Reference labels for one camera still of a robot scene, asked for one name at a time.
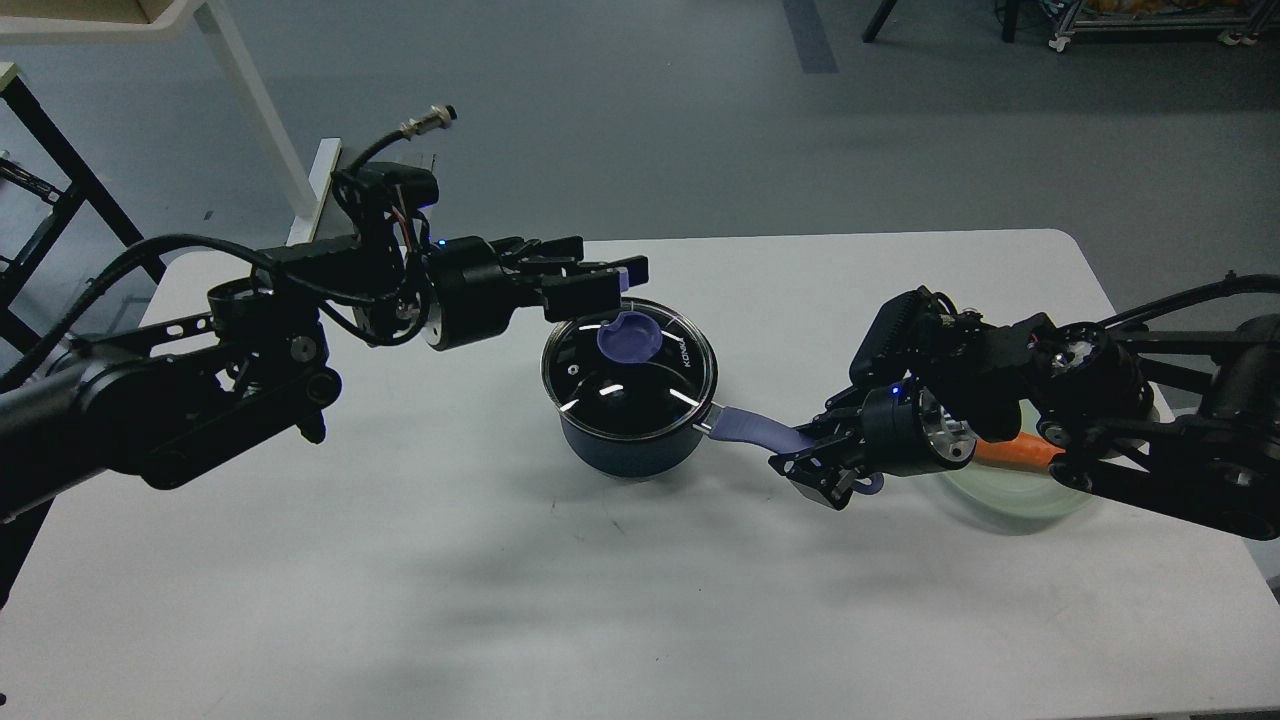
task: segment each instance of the robotic arm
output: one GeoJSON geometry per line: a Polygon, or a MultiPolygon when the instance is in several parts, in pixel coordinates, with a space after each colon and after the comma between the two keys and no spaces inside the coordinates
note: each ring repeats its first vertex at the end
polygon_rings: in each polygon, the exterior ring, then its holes
{"type": "Polygon", "coordinates": [[[861,478],[959,469],[977,438],[1012,439],[1019,401],[1061,448],[1068,487],[1229,533],[1280,536],[1280,315],[1230,332],[1153,332],[1147,320],[1213,297],[1280,292],[1280,277],[1229,274],[1100,323],[1043,313],[993,327],[920,287],[886,302],[849,369],[851,386],[796,428],[815,439],[769,464],[805,496],[844,509],[861,478]],[[1157,360],[1203,355],[1213,375],[1157,360]],[[1149,383],[1201,396],[1155,419],[1149,383]],[[1128,459],[1130,465],[1112,462],[1128,459]]]}
{"type": "Polygon", "coordinates": [[[425,329],[431,347],[447,350],[500,334],[516,307],[541,305],[559,322],[617,307],[623,291],[648,281],[643,256],[584,261],[581,237],[433,241],[421,209],[439,199],[435,177],[369,160],[454,118],[452,108],[433,108],[334,173],[333,193],[353,234],[261,252],[163,236],[125,251],[0,379],[8,391],[0,395],[0,521],[105,469],[170,489],[289,427],[321,442],[321,413],[342,391],[326,365],[321,311],[370,346],[401,345],[425,329]],[[253,270],[210,290],[207,313],[74,340],[46,377],[20,384],[111,283],[145,258],[188,246],[230,252],[253,270]],[[356,320],[330,302],[352,306],[356,320]],[[206,333],[216,343],[157,352],[206,333]]]}

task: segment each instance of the pot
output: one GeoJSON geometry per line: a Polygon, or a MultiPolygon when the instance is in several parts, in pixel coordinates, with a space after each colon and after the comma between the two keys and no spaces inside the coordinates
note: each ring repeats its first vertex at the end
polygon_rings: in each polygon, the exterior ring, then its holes
{"type": "Polygon", "coordinates": [[[717,380],[716,354],[692,323],[631,297],[617,310],[557,325],[541,369],[568,446],[588,465],[623,478],[655,475],[689,457],[717,380]]]}

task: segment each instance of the screw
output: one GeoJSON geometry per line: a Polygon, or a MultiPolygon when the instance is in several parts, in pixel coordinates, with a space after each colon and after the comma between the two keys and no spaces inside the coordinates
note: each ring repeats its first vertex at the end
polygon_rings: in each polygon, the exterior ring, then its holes
{"type": "Polygon", "coordinates": [[[1041,429],[1041,434],[1044,436],[1044,439],[1059,447],[1066,447],[1071,443],[1071,433],[1066,432],[1066,428],[1059,425],[1057,423],[1047,423],[1044,428],[1041,429]]]}
{"type": "Polygon", "coordinates": [[[307,380],[307,400],[329,405],[338,397],[338,382],[329,373],[316,373],[307,380]]]}
{"type": "Polygon", "coordinates": [[[289,342],[289,357],[298,363],[310,363],[316,356],[316,341],[305,334],[300,334],[289,342]]]}

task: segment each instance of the table leg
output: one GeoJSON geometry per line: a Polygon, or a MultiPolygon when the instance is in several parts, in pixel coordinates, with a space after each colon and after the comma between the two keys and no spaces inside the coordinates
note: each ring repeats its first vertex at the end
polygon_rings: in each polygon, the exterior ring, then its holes
{"type": "Polygon", "coordinates": [[[320,141],[316,150],[316,159],[311,163],[311,190],[320,200],[310,215],[293,218],[293,227],[289,228],[289,240],[285,245],[311,242],[316,237],[316,224],[320,222],[320,211],[324,209],[324,200],[329,195],[329,176],[338,167],[338,154],[342,152],[342,140],[326,137],[320,141]]]}
{"type": "Polygon", "coordinates": [[[300,218],[310,218],[320,200],[302,172],[297,150],[284,131],[284,123],[275,111],[275,105],[266,92],[266,86],[262,85],[262,77],[253,65],[230,13],[223,0],[207,0],[196,9],[195,17],[214,58],[230,81],[253,133],[266,150],[268,160],[284,186],[284,195],[293,213],[300,218]]]}
{"type": "Polygon", "coordinates": [[[897,0],[881,0],[879,8],[876,8],[876,15],[863,31],[863,42],[876,42],[876,36],[879,35],[879,28],[884,27],[884,20],[893,12],[893,5],[897,5],[897,0]]]}
{"type": "Polygon", "coordinates": [[[1012,42],[1018,32],[1018,8],[1021,3],[1023,0],[1005,0],[1005,27],[1000,33],[1005,42],[1012,42]]]}

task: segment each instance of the metal cart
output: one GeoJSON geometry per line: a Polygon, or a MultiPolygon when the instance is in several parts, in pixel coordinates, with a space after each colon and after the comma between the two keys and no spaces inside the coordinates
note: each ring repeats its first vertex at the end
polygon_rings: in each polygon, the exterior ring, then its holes
{"type": "Polygon", "coordinates": [[[1085,0],[1066,0],[1053,24],[1048,46],[1066,50],[1078,32],[1135,29],[1221,29],[1224,45],[1253,45],[1275,17],[1280,0],[1257,0],[1252,6],[1206,8],[1170,14],[1092,14],[1085,0]]]}

